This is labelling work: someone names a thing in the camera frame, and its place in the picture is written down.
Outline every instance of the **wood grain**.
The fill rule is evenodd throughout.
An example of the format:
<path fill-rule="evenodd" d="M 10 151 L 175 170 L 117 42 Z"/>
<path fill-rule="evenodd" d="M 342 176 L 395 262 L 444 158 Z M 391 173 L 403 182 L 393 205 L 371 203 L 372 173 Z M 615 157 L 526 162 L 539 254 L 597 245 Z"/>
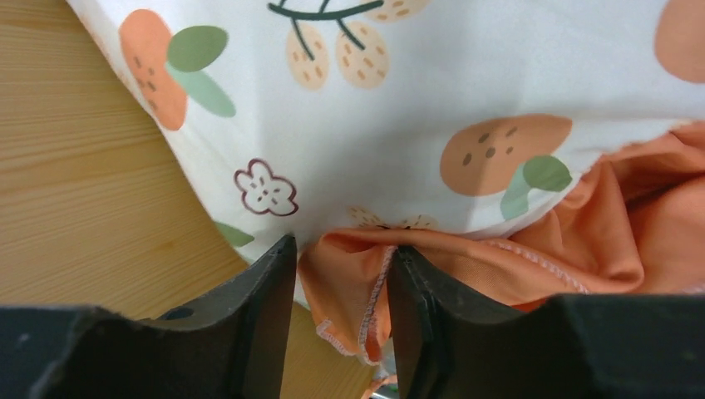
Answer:
<path fill-rule="evenodd" d="M 243 267 L 71 9 L 2 0 L 0 303 L 148 318 Z M 371 374 L 294 308 L 282 397 L 357 399 Z"/>

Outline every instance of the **maroon flower print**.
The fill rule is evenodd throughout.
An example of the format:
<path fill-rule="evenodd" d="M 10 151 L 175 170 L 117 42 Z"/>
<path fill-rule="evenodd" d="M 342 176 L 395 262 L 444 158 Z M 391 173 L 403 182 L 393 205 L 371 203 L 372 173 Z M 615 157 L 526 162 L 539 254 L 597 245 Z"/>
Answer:
<path fill-rule="evenodd" d="M 243 193 L 244 207 L 253 214 L 289 216 L 298 211 L 298 204 L 293 202 L 296 188 L 288 179 L 272 173 L 265 160 L 251 160 L 247 170 L 235 172 L 234 180 Z"/>

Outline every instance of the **leaf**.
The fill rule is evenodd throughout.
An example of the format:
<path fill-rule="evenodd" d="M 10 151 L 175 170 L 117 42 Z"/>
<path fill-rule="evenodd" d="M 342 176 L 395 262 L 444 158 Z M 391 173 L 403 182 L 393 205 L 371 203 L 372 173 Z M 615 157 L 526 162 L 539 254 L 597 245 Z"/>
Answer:
<path fill-rule="evenodd" d="M 568 187 L 573 178 L 558 158 L 539 155 L 524 164 L 524 180 L 532 188 L 558 193 Z"/>
<path fill-rule="evenodd" d="M 187 27 L 171 38 L 166 56 L 179 71 L 200 71 L 215 61 L 227 44 L 228 33 L 219 27 Z"/>
<path fill-rule="evenodd" d="M 188 93 L 189 97 L 198 102 L 209 112 L 230 118 L 235 116 L 235 105 L 223 89 L 203 71 L 182 72 L 169 64 L 165 65 L 171 77 Z"/>
<path fill-rule="evenodd" d="M 529 212 L 529 191 L 531 187 L 524 180 L 524 165 L 519 167 L 511 177 L 509 187 L 502 195 L 500 210 L 505 220 L 512 220 Z"/>
<path fill-rule="evenodd" d="M 225 237 L 225 240 L 234 247 L 244 247 L 254 241 L 253 236 L 227 224 L 215 222 L 215 227 Z"/>

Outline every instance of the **orange fabric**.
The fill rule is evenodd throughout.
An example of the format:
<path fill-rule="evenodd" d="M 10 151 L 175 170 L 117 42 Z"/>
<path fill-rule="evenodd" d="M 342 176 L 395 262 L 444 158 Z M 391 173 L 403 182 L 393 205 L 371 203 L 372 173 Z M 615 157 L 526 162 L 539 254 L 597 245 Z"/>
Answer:
<path fill-rule="evenodd" d="M 385 258 L 397 245 L 413 245 L 451 276 L 525 311 L 555 293 L 697 292 L 705 287 L 703 200 L 698 122 L 604 156 L 549 213 L 508 239 L 337 229 L 306 248 L 298 271 L 328 340 L 377 362 L 391 333 Z"/>

